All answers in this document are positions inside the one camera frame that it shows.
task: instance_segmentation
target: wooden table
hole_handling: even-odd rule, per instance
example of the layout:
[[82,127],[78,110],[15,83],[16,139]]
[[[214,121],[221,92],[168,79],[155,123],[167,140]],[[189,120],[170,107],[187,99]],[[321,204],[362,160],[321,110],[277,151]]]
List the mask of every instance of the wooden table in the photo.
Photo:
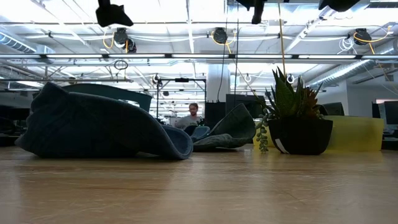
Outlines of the wooden table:
[[398,152],[249,148],[180,162],[0,148],[0,223],[398,223]]

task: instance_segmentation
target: succulent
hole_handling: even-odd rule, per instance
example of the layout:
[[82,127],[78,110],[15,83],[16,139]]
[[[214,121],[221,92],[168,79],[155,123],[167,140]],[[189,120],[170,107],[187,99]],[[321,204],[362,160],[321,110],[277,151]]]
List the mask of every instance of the succulent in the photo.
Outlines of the succulent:
[[293,86],[286,80],[282,71],[277,68],[277,71],[272,71],[275,78],[275,90],[271,87],[271,93],[266,90],[266,96],[271,106],[266,105],[266,102],[257,98],[258,102],[263,107],[264,114],[260,117],[262,121],[256,126],[260,129],[257,134],[257,141],[260,142],[260,150],[266,152],[267,138],[265,127],[268,126],[269,119],[323,119],[319,112],[320,106],[317,105],[317,95],[322,84],[316,91],[309,87],[304,87],[301,77],[297,80],[296,91]]

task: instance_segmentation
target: man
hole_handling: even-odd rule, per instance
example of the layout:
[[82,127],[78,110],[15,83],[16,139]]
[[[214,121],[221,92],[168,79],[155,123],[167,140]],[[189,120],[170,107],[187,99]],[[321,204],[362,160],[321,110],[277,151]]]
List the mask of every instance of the man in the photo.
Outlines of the man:
[[188,126],[195,125],[198,126],[197,121],[200,121],[200,117],[197,115],[198,113],[198,104],[197,103],[191,103],[189,104],[189,112],[191,115],[188,115],[184,118],[182,118],[180,121],[178,121],[175,124],[176,128],[180,128],[184,130]]

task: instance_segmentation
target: plant pot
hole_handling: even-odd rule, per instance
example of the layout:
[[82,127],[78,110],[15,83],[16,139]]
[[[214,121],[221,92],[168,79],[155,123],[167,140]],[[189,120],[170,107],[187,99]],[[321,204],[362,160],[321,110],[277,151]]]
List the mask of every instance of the plant pot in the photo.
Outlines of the plant pot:
[[328,147],[333,121],[274,119],[268,125],[272,142],[281,153],[319,155]]

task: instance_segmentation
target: potted plant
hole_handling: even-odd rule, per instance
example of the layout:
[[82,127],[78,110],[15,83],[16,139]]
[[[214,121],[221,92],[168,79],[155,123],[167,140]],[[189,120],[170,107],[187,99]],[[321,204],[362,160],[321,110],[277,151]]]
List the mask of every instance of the potted plant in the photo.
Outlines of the potted plant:
[[323,153],[329,143],[333,122],[325,120],[317,105],[317,91],[304,87],[299,77],[296,91],[286,80],[285,75],[278,68],[272,71],[275,78],[275,90],[271,87],[271,94],[266,96],[271,106],[260,101],[264,108],[260,122],[256,129],[260,150],[267,151],[266,129],[269,127],[272,142],[284,154],[319,155]]

